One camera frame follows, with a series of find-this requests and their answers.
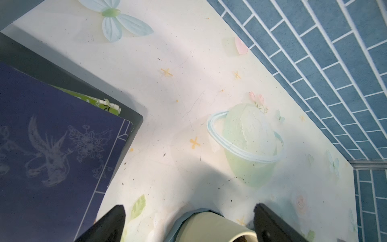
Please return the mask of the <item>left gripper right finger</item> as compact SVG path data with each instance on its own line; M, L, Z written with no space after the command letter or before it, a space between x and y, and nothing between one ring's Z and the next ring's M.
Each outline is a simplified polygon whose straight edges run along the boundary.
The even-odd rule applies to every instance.
M259 242L307 242L305 237L263 203L254 208L254 229Z

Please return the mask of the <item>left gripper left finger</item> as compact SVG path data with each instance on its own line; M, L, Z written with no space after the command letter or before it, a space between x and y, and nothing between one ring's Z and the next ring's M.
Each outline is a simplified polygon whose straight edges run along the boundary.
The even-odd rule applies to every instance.
M115 205L75 242L120 242L126 213L123 205Z

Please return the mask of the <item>cream pot red succulent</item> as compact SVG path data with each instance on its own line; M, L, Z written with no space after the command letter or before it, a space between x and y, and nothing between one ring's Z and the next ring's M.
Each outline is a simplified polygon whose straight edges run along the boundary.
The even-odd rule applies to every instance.
M233 242L243 237L257 242L254 231L213 212L202 212L186 220L177 233L177 242Z

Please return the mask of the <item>blue grey round coaster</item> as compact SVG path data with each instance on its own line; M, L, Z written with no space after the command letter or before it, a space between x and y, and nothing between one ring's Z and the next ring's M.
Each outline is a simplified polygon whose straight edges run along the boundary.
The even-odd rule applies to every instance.
M212 209L208 209L208 208L200 208L200 209L186 212L175 221L175 223L173 224L169 233L165 236L164 242L176 242L177 235L178 235L182 225L185 223L185 221L190 219L192 216L199 214L199 213L203 213L203 212L210 212L210 213L217 214L221 217L224 217L221 213L216 212Z

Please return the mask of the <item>dark blue patterned book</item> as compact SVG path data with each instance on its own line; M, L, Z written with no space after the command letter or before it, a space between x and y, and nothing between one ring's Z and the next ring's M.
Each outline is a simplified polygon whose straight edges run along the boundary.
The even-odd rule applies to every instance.
M1 241L81 236L131 130L131 122L1 64Z

